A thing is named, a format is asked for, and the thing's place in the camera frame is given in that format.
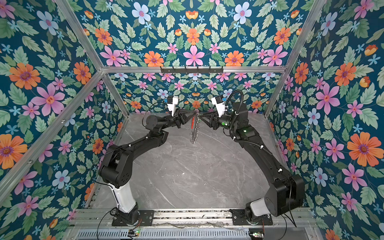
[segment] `floral wallpaper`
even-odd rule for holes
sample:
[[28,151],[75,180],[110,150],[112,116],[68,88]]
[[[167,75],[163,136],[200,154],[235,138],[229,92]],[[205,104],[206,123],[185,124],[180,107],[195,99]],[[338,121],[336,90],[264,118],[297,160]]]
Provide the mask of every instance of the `floral wallpaper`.
[[[60,240],[76,209],[85,206],[122,120],[100,81],[3,202],[0,239]],[[12,137],[0,135],[3,142]]]
[[51,1],[1,0],[0,38],[1,180],[95,69]]
[[328,2],[271,127],[325,239],[382,240],[384,1]]
[[286,63],[312,4],[97,0],[79,1],[76,14],[105,66],[277,66]]
[[166,102],[170,95],[179,96],[179,108],[211,112],[215,111],[211,98],[218,95],[227,98],[236,89],[243,91],[249,111],[262,113],[279,77],[275,73],[111,75],[128,110],[136,113],[167,111]]

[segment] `orange flower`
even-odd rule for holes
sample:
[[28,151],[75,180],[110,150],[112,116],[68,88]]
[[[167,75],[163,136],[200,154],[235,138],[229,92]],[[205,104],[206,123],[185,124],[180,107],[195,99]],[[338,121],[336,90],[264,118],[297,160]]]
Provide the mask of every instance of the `orange flower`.
[[49,227],[50,227],[50,228],[54,228],[54,227],[56,227],[57,221],[58,221],[57,218],[53,219],[52,222],[49,224]]
[[118,132],[120,132],[121,126],[122,126],[122,122],[120,122],[120,123],[118,124]]
[[112,45],[112,37],[111,37],[111,34],[108,32],[108,31],[104,31],[103,28],[96,28],[96,33],[95,33],[95,36],[97,37],[97,40],[99,40],[99,42],[103,43],[104,45]]
[[187,19],[197,19],[197,16],[199,15],[199,12],[197,11],[186,11],[185,15],[187,16]]
[[103,147],[104,147],[103,140],[102,140],[101,138],[96,139],[95,143],[93,144],[93,149],[92,149],[92,151],[93,151],[95,154],[99,154],[99,153],[101,153],[101,150],[103,149]]
[[352,65],[353,63],[348,63],[347,65],[344,63],[340,66],[340,69],[337,69],[337,76],[335,77],[335,82],[337,82],[337,85],[347,86],[349,84],[349,81],[352,81],[354,79],[354,77],[356,76],[354,74],[356,72],[356,67],[352,67]]
[[291,18],[295,18],[295,17],[297,17],[297,15],[299,15],[299,10],[295,10],[295,11],[293,11],[292,13],[291,13]]
[[212,34],[212,33],[211,33],[211,30],[209,30],[209,29],[207,29],[207,28],[204,30],[204,35],[205,35],[205,36],[209,36],[209,35],[211,35],[211,34]]
[[43,240],[56,240],[56,237],[49,235],[46,239],[43,239]]
[[307,74],[309,72],[307,63],[301,63],[300,66],[296,68],[295,73],[295,82],[302,84],[307,79]]
[[371,135],[367,132],[361,132],[360,136],[356,133],[351,136],[352,142],[348,142],[347,148],[351,150],[349,156],[352,160],[358,160],[358,164],[366,167],[367,162],[370,166],[379,164],[377,157],[382,159],[384,157],[384,150],[377,148],[381,146],[381,142],[377,137],[369,139]]
[[162,67],[164,66],[164,59],[161,58],[159,53],[155,53],[154,51],[149,51],[149,54],[146,53],[144,55],[144,62],[148,64],[148,67]]
[[85,193],[86,193],[86,194],[85,194],[85,196],[84,196],[84,201],[87,201],[87,200],[88,200],[89,195],[91,194],[94,185],[95,185],[95,184],[92,183],[89,187],[87,187],[87,190],[85,190]]
[[291,36],[290,28],[282,28],[281,31],[277,31],[276,36],[273,38],[275,44],[283,45]]
[[21,153],[27,151],[27,145],[23,142],[24,139],[19,136],[12,139],[11,134],[0,135],[0,164],[3,164],[3,169],[13,167],[13,162],[18,162],[23,156]]
[[325,232],[325,237],[327,240],[340,240],[339,236],[336,235],[332,229],[327,229]]
[[189,30],[189,33],[187,33],[187,38],[188,38],[187,40],[192,45],[196,45],[196,43],[200,41],[199,37],[200,37],[200,34],[197,32],[195,28],[191,28]]
[[176,36],[181,36],[181,29],[176,29],[175,35]]
[[140,109],[141,108],[141,103],[138,103],[136,101],[131,102],[131,106],[135,109]]
[[93,18],[93,13],[91,13],[91,12],[88,11],[88,10],[84,11],[84,14],[85,14],[89,19],[92,19],[92,18]]
[[255,101],[252,103],[251,107],[257,109],[257,108],[261,107],[262,104],[263,103],[261,101]]
[[292,152],[293,148],[295,147],[295,143],[292,139],[288,138],[286,141],[286,144],[288,151]]
[[239,51],[233,51],[233,53],[228,53],[228,57],[225,58],[227,67],[240,67],[241,63],[244,62],[244,55],[239,53]]
[[200,103],[199,101],[194,101],[194,102],[192,103],[192,106],[193,106],[194,108],[199,108],[200,105],[201,105],[201,103]]
[[376,45],[368,45],[368,47],[365,48],[364,54],[366,56],[374,54],[379,48]]
[[76,68],[73,69],[73,73],[76,74],[77,81],[85,85],[91,78],[88,66],[86,66],[83,62],[75,63],[74,66]]
[[16,82],[15,85],[19,88],[25,87],[25,89],[31,90],[40,82],[40,77],[37,77],[40,73],[33,69],[32,65],[25,66],[24,63],[18,63],[17,68],[11,67],[9,71],[12,73],[9,78],[12,82]]
[[365,76],[362,79],[360,79],[360,86],[362,86],[363,88],[369,87],[370,83],[371,83],[371,80],[369,79],[368,76]]

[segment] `silver chain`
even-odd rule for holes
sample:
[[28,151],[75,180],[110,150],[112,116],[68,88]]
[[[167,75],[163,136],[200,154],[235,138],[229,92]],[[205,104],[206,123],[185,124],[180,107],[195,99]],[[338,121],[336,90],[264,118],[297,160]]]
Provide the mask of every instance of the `silver chain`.
[[197,137],[199,136],[199,131],[200,131],[200,118],[199,118],[200,114],[199,114],[199,110],[198,109],[196,109],[195,111],[196,111],[196,114],[195,114],[195,118],[196,118],[195,119],[196,120],[195,124],[196,124],[196,126],[192,129],[192,132],[190,134],[190,136],[192,137],[190,139],[192,144],[195,144],[195,142],[197,140]]

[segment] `marble surface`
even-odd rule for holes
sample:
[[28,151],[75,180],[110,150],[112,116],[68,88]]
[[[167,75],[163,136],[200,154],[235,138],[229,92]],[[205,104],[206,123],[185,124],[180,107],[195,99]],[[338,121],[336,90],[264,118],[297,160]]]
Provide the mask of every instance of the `marble surface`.
[[[121,144],[148,133],[141,125],[143,115],[129,116]],[[282,160],[268,121],[261,114],[250,114],[264,144]],[[191,144],[190,124],[171,127],[167,142],[139,156],[133,163],[130,180],[139,208],[244,208],[261,198],[269,186],[253,158],[238,143],[210,129],[203,122],[195,144]],[[113,195],[102,185],[95,194],[92,208],[113,208]]]

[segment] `metal beam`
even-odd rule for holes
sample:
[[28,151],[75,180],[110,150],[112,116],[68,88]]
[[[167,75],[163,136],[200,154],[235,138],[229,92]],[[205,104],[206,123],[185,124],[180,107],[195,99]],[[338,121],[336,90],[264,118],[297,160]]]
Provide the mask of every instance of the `metal beam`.
[[76,35],[79,43],[83,46],[85,52],[87,53],[89,59],[92,61],[93,66],[95,66],[96,70],[100,70],[103,66],[99,55],[93,48],[91,42],[89,41],[87,35],[85,35],[84,28],[81,26],[79,20],[77,19],[71,5],[67,0],[56,0],[56,4],[59,7],[60,11],[64,15],[68,24],[70,25],[72,31]]
[[284,87],[285,80],[288,79],[289,74],[292,72],[293,65],[297,61],[297,58],[299,57],[299,54],[304,47],[305,41],[307,40],[313,28],[313,25],[315,24],[316,19],[321,13],[321,10],[325,2],[326,0],[315,0],[315,2],[313,3],[312,8],[308,13],[307,19],[304,22],[301,34],[297,38],[295,46],[293,47],[292,52],[289,55],[289,58],[286,64],[286,71],[280,77],[279,82],[277,83],[275,90],[273,91],[272,96],[269,100],[268,107],[264,112],[264,116],[266,118],[268,117],[269,113],[272,111],[273,106],[275,105],[277,99],[279,98],[280,92]]
[[246,67],[103,67],[103,73],[190,73],[194,71],[201,73],[207,72],[210,69],[210,73],[224,72],[224,73],[284,73],[286,68],[283,66],[246,66]]
[[64,110],[55,118],[54,122],[40,135],[28,151],[21,157],[13,168],[4,176],[0,182],[0,205],[8,197],[11,191],[24,177],[33,163],[45,151],[47,145],[53,141],[66,120],[70,119],[72,114],[79,108],[86,96],[96,87],[102,77],[101,71],[97,71],[87,84],[77,93]]
[[112,98],[115,100],[116,104],[119,106],[120,111],[122,112],[124,117],[128,117],[129,112],[127,107],[125,106],[116,86],[112,83],[112,79],[108,74],[104,74],[103,81],[105,85],[107,86]]

